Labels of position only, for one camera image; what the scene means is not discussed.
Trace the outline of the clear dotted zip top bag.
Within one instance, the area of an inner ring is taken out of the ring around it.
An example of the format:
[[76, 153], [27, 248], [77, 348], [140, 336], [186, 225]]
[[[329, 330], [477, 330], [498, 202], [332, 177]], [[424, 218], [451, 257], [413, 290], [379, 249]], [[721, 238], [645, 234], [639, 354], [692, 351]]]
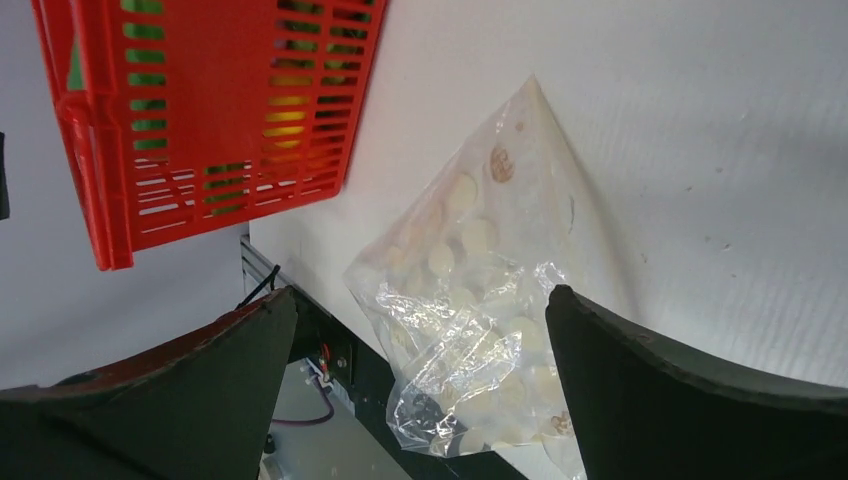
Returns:
[[540, 444], [586, 475], [545, 320], [551, 292], [637, 309], [611, 223], [530, 77], [344, 282], [393, 371], [386, 421], [438, 458]]

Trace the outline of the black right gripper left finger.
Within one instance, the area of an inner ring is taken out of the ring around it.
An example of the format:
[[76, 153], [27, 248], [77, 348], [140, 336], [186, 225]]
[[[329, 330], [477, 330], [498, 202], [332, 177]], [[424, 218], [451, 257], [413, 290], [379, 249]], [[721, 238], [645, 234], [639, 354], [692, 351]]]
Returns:
[[294, 338], [291, 288], [124, 360], [1, 393], [5, 479], [254, 479]]

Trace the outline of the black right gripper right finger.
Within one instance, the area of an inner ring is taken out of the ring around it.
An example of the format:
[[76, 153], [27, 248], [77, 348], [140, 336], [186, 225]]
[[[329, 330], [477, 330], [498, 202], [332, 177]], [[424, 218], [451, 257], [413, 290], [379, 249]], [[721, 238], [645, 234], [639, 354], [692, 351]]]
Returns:
[[554, 288], [545, 318], [591, 479], [843, 479], [847, 392], [739, 365]]

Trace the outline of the red plastic basket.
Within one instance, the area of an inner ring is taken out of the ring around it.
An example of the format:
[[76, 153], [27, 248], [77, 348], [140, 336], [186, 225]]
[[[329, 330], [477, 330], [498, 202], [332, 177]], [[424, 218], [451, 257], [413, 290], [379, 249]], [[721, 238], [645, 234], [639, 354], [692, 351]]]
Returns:
[[36, 1], [96, 265], [336, 196], [384, 1]]

